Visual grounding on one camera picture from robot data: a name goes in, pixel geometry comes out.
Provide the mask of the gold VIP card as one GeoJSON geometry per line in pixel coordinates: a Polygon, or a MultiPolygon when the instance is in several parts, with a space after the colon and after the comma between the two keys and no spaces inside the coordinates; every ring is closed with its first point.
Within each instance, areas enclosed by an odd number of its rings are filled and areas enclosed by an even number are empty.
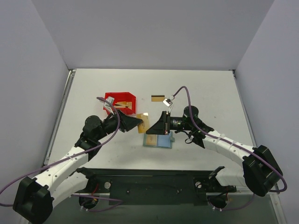
{"type": "Polygon", "coordinates": [[[157,145],[157,135],[149,134],[146,136],[146,145],[147,146],[156,146],[157,145]]]}
{"type": "Polygon", "coordinates": [[[138,133],[146,133],[146,131],[150,128],[149,114],[147,112],[136,114],[136,118],[142,120],[142,123],[137,126],[138,133]]]}

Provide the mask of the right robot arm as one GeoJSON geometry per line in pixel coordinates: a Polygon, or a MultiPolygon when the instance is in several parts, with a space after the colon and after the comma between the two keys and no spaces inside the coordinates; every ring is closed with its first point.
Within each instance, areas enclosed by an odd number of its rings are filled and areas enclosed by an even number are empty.
{"type": "Polygon", "coordinates": [[[198,118],[195,106],[186,107],[182,117],[173,117],[163,111],[159,120],[146,134],[167,135],[170,131],[185,133],[189,140],[200,146],[223,155],[236,163],[239,168],[219,167],[209,178],[209,187],[219,191],[223,187],[247,187],[257,196],[265,196],[283,178],[283,173],[270,150],[260,145],[248,146],[233,141],[207,126],[198,118]]]}

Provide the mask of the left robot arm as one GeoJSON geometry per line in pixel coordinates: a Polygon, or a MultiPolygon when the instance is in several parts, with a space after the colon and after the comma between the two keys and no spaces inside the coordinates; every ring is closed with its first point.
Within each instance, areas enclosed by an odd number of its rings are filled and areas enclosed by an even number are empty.
{"type": "Polygon", "coordinates": [[[101,120],[92,115],[85,120],[83,132],[71,150],[59,161],[44,167],[33,178],[25,177],[19,184],[13,210],[33,224],[44,223],[53,209],[73,193],[91,192],[96,180],[84,176],[77,169],[88,163],[101,149],[100,139],[116,131],[128,132],[142,123],[142,119],[125,115],[122,111],[101,120]]]}

